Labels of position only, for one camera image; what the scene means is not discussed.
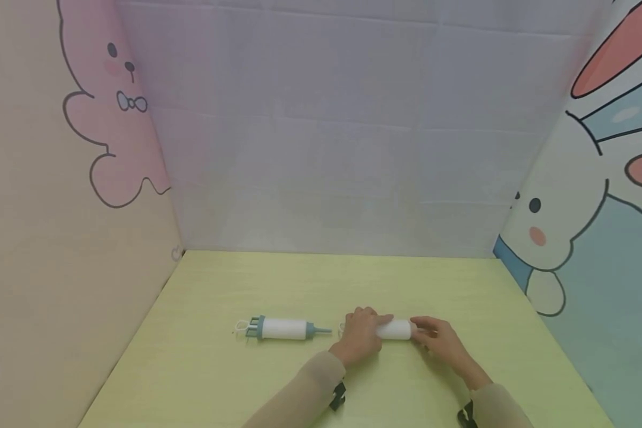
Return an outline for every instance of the beige sleeve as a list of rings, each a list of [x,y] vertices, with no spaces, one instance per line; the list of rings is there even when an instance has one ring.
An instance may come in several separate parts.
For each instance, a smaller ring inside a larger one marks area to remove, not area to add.
[[[471,393],[473,419],[479,428],[533,428],[533,424],[501,385],[491,383]]]
[[[328,351],[314,355],[243,428],[307,428],[333,401],[345,368]]]

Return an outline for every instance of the pink cheek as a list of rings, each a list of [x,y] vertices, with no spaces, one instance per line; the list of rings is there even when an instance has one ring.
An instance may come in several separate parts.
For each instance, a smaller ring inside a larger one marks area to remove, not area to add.
[[[119,74],[121,74],[121,67],[119,67],[119,64],[113,62],[111,59],[106,59],[104,66],[105,71],[110,73],[110,75],[112,76],[119,76]]]
[[[532,226],[528,230],[528,234],[531,235],[531,240],[536,245],[543,247],[543,245],[547,243],[547,237],[545,236],[545,233],[542,231],[542,229],[540,229],[539,227]]]

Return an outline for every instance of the bow tie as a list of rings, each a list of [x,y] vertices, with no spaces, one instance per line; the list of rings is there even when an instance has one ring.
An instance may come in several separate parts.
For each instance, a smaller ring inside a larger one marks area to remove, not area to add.
[[[126,112],[128,109],[135,108],[141,113],[145,113],[148,109],[148,100],[144,96],[138,96],[138,98],[128,98],[126,94],[122,91],[117,93],[117,102],[119,103],[119,108]]]

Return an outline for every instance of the yellow-green table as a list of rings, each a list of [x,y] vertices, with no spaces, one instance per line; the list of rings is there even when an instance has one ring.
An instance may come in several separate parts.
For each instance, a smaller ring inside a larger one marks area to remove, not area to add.
[[[355,306],[450,320],[536,428],[612,426],[498,260],[189,251],[80,427],[238,428],[336,335],[257,342],[235,322],[264,314],[336,331]],[[317,427],[456,428],[468,401],[407,341],[385,341],[345,384],[347,402]]]

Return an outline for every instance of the blue syringe flange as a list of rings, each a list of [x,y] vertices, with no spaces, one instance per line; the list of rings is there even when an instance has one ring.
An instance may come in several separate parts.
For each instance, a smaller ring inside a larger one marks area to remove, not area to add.
[[[253,316],[250,319],[250,325],[245,332],[245,336],[249,338],[262,338],[262,333],[264,331],[264,315]]]

